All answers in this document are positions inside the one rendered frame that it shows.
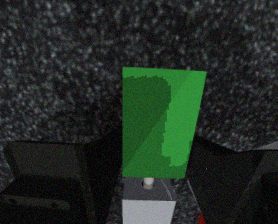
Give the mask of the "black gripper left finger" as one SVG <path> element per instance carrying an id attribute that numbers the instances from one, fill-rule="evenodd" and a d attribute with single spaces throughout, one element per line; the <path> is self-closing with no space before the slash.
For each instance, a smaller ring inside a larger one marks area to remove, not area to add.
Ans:
<path id="1" fill-rule="evenodd" d="M 106 224 L 122 164 L 122 126 L 90 144 L 16 140 L 4 156 L 19 176 L 78 181 L 89 224 Z"/>

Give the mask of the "red tray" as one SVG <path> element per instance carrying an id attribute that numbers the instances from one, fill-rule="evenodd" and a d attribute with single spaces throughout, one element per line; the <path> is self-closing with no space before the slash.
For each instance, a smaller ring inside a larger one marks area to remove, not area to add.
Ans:
<path id="1" fill-rule="evenodd" d="M 200 211 L 200 219 L 199 219 L 199 221 L 198 221 L 198 224 L 206 224 L 205 221 L 204 221 L 204 219 L 203 219 L 203 217 L 202 217 L 201 211 Z"/>

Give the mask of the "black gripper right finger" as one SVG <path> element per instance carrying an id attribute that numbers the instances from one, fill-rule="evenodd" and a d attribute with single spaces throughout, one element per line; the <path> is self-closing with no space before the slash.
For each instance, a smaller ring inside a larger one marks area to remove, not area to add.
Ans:
<path id="1" fill-rule="evenodd" d="M 230 150 L 194 134 L 186 175 L 206 224 L 233 224 L 278 149 Z"/>

